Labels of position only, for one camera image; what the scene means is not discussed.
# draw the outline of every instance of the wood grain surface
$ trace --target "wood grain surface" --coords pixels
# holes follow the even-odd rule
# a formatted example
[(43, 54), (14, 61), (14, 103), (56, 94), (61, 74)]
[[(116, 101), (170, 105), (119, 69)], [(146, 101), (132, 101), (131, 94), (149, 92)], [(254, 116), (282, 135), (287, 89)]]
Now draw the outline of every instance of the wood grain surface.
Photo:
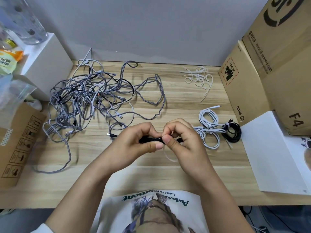
[[(120, 75), (122, 64), (122, 62), (103, 62), (105, 71), (116, 73), (117, 78)], [(190, 70), (196, 68), (196, 66), (186, 67)], [(138, 84), (154, 74), (161, 77), (167, 102), (161, 115), (151, 121), (158, 131), (163, 130), (166, 122), (178, 117), (198, 126), (200, 125), (199, 111), (214, 105), (221, 105), (220, 108), (214, 109), (221, 123), (227, 122), (230, 118), (236, 121), (230, 101), (217, 73), (219, 67), (211, 66), (208, 69), (214, 77), (214, 83), (202, 103), (200, 101), (206, 91), (195, 86), (194, 82), (185, 83), (184, 77), (182, 77), (183, 73), (180, 73), (180, 71), (184, 71), (182, 65), (139, 63), (138, 67), (134, 69), (126, 67), (124, 78), (132, 84)], [(88, 68), (85, 68), (84, 71), (81, 68), (77, 73), (88, 73), (87, 70)], [(140, 92), (151, 101), (157, 101), (161, 95), (158, 86), (154, 83), (147, 84)], [(145, 117), (153, 117), (161, 106), (155, 107), (147, 104), (140, 97), (134, 97), (131, 102), (135, 112)], [(130, 106), (125, 104), (119, 109), (119, 112), (129, 110)], [(124, 115), (122, 121), (129, 122), (131, 116), (131, 114)], [(144, 121), (135, 116), (133, 124)], [(0, 208), (56, 207), (85, 167), (110, 144), (110, 138), (106, 136), (107, 132), (108, 125), (104, 117), (97, 114), (84, 131), (70, 138), (72, 161), (68, 168), (56, 174), (41, 174), (33, 171), (33, 168), (45, 171), (57, 170), (68, 160), (65, 144), (53, 143), (46, 140), (45, 135), (41, 134), (17, 186), (0, 191)], [(206, 142), (215, 144), (216, 140), (208, 135)], [(214, 168), (238, 205), (311, 204), (310, 196), (259, 191), (242, 141), (232, 144), (232, 146), (233, 148), (230, 149), (227, 142), (221, 137), (220, 147), (217, 150), (208, 149), (207, 152)], [(171, 159), (176, 159), (168, 148), (165, 151)], [(194, 181), (180, 168), (179, 163), (169, 161), (160, 150), (143, 155), (128, 168), (115, 173), (108, 181), (103, 197), (147, 189), (186, 190), (202, 194)]]

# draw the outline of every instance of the white box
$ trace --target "white box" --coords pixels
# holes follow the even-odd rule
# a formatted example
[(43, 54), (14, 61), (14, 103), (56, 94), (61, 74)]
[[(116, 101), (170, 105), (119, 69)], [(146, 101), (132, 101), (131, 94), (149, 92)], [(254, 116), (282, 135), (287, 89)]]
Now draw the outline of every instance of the white box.
[(311, 195), (309, 137), (289, 135), (273, 111), (241, 129), (244, 148), (261, 191)]
[(42, 101), (50, 100), (50, 90), (59, 81), (68, 78), (73, 63), (53, 33), (38, 45), (25, 45), (13, 32), (9, 32), (18, 46), (24, 50), (13, 77), (36, 86), (32, 96)]

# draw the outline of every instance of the snack bag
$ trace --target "snack bag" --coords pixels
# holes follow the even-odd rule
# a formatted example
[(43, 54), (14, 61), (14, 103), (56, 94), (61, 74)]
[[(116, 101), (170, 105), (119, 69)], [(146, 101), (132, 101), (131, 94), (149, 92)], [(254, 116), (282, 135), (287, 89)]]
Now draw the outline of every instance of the snack bag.
[(23, 51), (0, 49), (0, 74), (11, 74), (16, 68), (16, 64), (23, 58)]

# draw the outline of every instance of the graphic t-shirt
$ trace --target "graphic t-shirt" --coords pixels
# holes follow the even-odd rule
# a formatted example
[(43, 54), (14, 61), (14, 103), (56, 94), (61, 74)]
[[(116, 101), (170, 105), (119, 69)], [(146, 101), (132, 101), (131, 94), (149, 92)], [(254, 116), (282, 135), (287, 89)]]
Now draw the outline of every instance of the graphic t-shirt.
[[(42, 224), (35, 233), (52, 233)], [(146, 190), (102, 201), (92, 233), (208, 232), (200, 196), (182, 190)]]

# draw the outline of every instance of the white sleeve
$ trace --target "white sleeve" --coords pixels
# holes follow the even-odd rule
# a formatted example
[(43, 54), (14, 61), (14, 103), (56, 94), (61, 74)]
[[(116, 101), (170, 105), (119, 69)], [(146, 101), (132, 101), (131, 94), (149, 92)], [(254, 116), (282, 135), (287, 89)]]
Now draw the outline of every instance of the white sleeve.
[(40, 227), (32, 233), (53, 233), (53, 231), (51, 231), (51, 229), (47, 225), (42, 223)]

